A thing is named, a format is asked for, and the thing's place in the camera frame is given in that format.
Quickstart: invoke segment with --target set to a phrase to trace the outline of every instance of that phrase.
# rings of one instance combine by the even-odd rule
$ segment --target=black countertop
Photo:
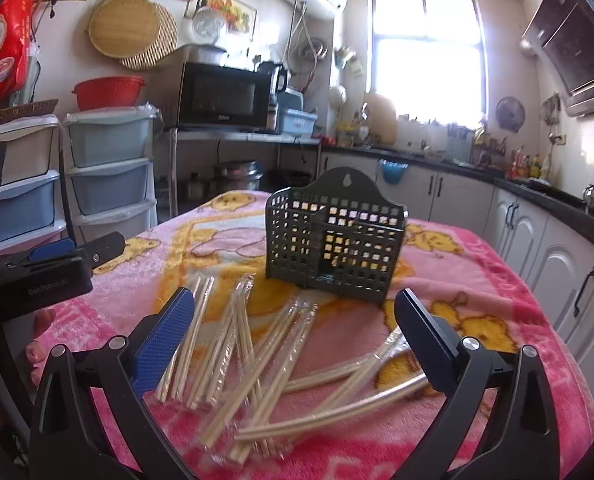
[[[448,162],[436,162],[434,160],[427,160],[419,156],[407,155],[404,153],[393,152],[391,150],[366,149],[366,148],[339,148],[326,146],[322,147],[323,153],[347,153],[349,155],[363,155],[371,158],[384,158],[391,162],[403,162],[405,164],[413,164],[425,168],[432,168],[437,171],[445,171],[447,173],[459,174],[475,178],[483,182],[488,182],[494,186],[517,195],[529,202],[534,203],[540,208],[548,211],[557,220],[563,222],[571,229],[577,231],[584,238],[594,244],[594,216],[587,214],[581,206],[581,200],[566,195],[561,191],[557,191],[557,195],[564,200],[559,200],[545,193],[536,191],[534,189],[503,178],[499,171],[494,170],[479,170],[470,165],[459,166],[458,164],[451,164]]]

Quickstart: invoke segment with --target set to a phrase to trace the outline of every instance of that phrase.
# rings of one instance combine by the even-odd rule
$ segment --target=round bamboo steamer mat
[[[106,0],[95,9],[88,25],[93,46],[115,59],[141,54],[158,33],[157,10],[148,0]]]
[[[127,57],[119,63],[131,70],[149,70],[157,61],[170,54],[177,46],[177,24],[166,7],[153,4],[159,17],[159,33],[155,42],[141,54]]]

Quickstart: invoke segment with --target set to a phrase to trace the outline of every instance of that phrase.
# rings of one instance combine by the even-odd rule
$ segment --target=wicker basket
[[[266,277],[382,304],[407,217],[352,168],[282,189],[266,202]]]
[[[13,106],[11,108],[2,108],[0,110],[0,123],[9,123],[10,121],[21,119],[22,117],[40,117],[42,115],[49,115],[55,111],[58,102],[58,99],[50,99],[48,101],[35,101],[33,103]]]

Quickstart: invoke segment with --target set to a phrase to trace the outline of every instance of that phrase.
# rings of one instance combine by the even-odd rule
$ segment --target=window pane
[[[424,36],[426,16],[422,0],[375,0],[376,34]]]
[[[476,44],[480,27],[472,0],[426,0],[428,35],[437,40]]]
[[[480,51],[472,46],[416,40],[380,40],[375,91],[399,115],[474,128],[482,118]]]

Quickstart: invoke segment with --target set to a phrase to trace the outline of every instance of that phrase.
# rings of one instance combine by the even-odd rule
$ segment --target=black range hood
[[[543,0],[524,39],[554,70],[568,115],[594,112],[594,0]]]

